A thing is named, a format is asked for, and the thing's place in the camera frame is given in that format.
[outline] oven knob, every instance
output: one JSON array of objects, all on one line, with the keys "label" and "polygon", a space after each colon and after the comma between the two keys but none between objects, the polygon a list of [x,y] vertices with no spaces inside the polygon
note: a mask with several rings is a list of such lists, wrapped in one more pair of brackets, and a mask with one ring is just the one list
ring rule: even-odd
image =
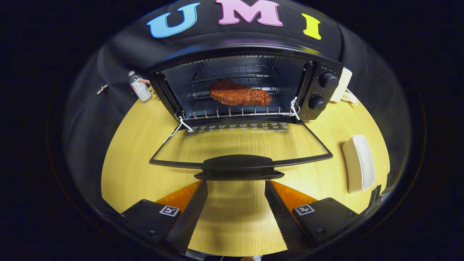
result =
[{"label": "oven knob", "polygon": [[335,89],[338,86],[338,78],[330,72],[325,72],[319,76],[319,85],[322,88]]},{"label": "oven knob", "polygon": [[325,109],[325,102],[321,96],[314,96],[309,99],[309,108],[315,112],[321,112]]}]

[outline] small bottle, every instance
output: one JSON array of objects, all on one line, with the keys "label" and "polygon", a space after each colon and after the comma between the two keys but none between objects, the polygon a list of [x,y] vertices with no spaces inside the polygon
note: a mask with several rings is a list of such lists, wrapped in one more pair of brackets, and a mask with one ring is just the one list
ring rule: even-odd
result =
[{"label": "small bottle", "polygon": [[145,102],[151,98],[151,93],[148,90],[145,83],[138,82],[137,79],[140,79],[140,75],[135,75],[134,71],[129,72],[130,76],[130,87],[135,91],[135,94],[139,97],[142,102]]}]

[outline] open oven door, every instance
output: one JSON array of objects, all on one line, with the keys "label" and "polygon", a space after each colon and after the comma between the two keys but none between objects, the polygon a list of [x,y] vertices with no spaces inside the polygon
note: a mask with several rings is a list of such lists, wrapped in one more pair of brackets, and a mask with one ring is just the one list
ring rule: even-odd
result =
[{"label": "open oven door", "polygon": [[283,176],[274,167],[332,158],[304,124],[267,120],[180,125],[150,159],[154,165],[202,169],[198,179],[263,180]]}]

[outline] fake steak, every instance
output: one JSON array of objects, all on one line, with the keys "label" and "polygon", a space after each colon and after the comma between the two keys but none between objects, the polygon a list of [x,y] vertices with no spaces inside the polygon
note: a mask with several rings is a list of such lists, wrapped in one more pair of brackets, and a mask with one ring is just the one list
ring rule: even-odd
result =
[{"label": "fake steak", "polygon": [[267,91],[252,89],[229,81],[216,81],[209,88],[211,98],[222,104],[269,106],[272,96]]}]

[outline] letter m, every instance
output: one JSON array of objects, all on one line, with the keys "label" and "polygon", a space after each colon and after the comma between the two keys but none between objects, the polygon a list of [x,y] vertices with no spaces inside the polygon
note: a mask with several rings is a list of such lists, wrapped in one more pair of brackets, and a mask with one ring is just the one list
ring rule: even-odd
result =
[{"label": "letter m", "polygon": [[218,21],[222,25],[240,22],[240,19],[235,16],[235,12],[248,23],[251,23],[258,13],[261,13],[261,18],[257,20],[258,23],[270,26],[283,25],[277,13],[279,4],[272,1],[258,0],[252,6],[241,0],[216,0],[216,3],[222,5],[222,19]]}]

